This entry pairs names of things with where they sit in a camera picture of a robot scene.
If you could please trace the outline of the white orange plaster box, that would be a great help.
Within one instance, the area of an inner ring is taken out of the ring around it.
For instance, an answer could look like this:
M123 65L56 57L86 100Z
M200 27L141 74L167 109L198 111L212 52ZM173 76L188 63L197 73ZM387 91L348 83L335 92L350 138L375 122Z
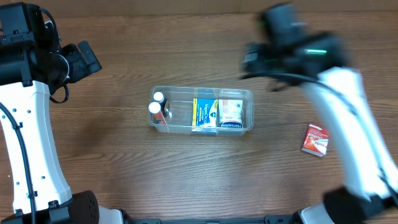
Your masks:
M220 127L242 128L243 101L218 100L220 112Z

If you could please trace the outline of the clear plastic container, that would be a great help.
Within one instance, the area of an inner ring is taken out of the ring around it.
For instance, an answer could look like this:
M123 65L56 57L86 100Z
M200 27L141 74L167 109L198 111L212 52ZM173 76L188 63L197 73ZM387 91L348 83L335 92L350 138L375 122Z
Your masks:
M254 99L249 90L155 86L150 102L161 102L162 123L148 112L148 122L161 133L243 135L254 126Z

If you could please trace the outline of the blue yellow VapoDrops box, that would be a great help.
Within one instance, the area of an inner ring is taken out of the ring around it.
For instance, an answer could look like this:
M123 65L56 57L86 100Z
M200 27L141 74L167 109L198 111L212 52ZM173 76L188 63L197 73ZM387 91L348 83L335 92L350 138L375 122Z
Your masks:
M194 98L192 126L214 128L217 126L218 100Z

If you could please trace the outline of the black bottle white cap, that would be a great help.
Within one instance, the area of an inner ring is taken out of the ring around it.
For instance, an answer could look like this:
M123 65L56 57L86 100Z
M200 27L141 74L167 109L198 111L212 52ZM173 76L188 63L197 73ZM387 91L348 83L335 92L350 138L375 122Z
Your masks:
M162 92L159 91L154 93L153 98L156 102L160 104L162 114L167 117L170 112L168 99Z

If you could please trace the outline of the orange tube white cap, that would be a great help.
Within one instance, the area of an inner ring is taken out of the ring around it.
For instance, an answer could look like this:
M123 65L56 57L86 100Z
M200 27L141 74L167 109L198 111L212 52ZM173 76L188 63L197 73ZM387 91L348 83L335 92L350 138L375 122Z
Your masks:
M161 105L158 102L152 102L149 104L149 112L153 115L157 124L167 124L162 113Z

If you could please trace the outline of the red white small box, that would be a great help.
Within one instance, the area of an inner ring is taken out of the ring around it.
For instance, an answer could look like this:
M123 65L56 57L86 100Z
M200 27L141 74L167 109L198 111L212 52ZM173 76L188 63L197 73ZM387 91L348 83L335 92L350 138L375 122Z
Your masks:
M323 126L309 123L302 141L301 150L314 156L324 157L328 149L329 132Z

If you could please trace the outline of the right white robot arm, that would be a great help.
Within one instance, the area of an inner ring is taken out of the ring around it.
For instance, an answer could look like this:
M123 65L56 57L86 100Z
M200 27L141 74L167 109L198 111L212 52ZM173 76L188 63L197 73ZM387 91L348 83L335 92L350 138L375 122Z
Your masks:
M345 173L342 187L297 211L296 223L362 223L397 206L397 166L366 99L361 74L348 66L331 33L275 32L250 43L246 78L275 78L299 86L325 121Z

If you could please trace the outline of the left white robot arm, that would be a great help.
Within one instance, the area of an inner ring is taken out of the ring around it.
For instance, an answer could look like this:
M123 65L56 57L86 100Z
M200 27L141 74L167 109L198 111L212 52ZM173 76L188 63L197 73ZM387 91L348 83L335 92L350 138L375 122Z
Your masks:
M53 93L101 65L88 42L57 47L29 32L1 45L1 125L14 182L6 223L126 223L90 190L73 194L60 167L50 122Z

